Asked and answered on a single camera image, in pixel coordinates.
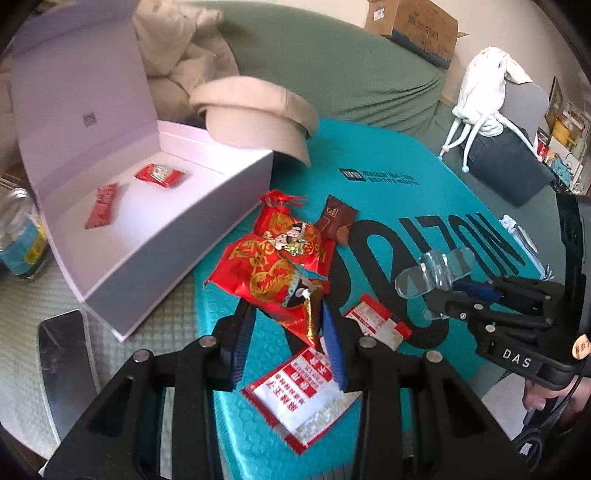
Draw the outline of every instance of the white and red snack packet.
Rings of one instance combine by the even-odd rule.
[[[365,336],[375,337],[392,350],[411,336],[411,329],[402,320],[392,320],[393,315],[380,302],[366,293],[359,300],[359,304],[349,309],[345,317],[357,321]]]
[[[410,336],[410,329],[391,320],[389,311],[369,295],[360,300],[347,316],[357,322],[361,319],[364,335],[384,338],[396,350],[402,339]],[[242,394],[296,455],[322,438],[361,396],[361,392],[343,393],[333,380],[328,357],[312,347],[245,387]]]
[[[307,347],[245,387],[242,394],[296,455],[301,455],[341,418],[361,392],[341,392],[326,355]]]
[[[143,181],[157,183],[164,188],[168,188],[177,183],[184,176],[184,172],[164,165],[150,163],[135,174],[135,178]]]

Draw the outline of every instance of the beige cap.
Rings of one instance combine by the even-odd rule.
[[[191,105],[207,111],[212,138],[243,148],[268,148],[310,165],[306,138],[316,135],[318,113],[285,87],[253,77],[232,76],[196,88]]]

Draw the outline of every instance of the cartoon character print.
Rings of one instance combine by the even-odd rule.
[[[304,223],[296,222],[291,224],[291,228],[285,232],[273,237],[272,233],[266,231],[263,237],[277,250],[283,250],[292,256],[303,255],[304,245],[308,243],[302,238],[304,235]]]
[[[287,300],[287,304],[285,306],[289,309],[292,309],[294,307],[297,307],[298,305],[302,305],[306,300],[310,298],[312,290],[314,290],[315,288],[316,286],[310,280],[300,276],[297,286],[291,297]]]

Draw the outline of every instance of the smartphone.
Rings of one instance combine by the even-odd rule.
[[[72,310],[43,320],[38,360],[47,415],[59,443],[99,392],[86,312]]]

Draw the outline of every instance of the open box lid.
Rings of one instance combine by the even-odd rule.
[[[67,2],[15,36],[18,138],[42,209],[67,181],[157,131],[132,23],[137,3]]]

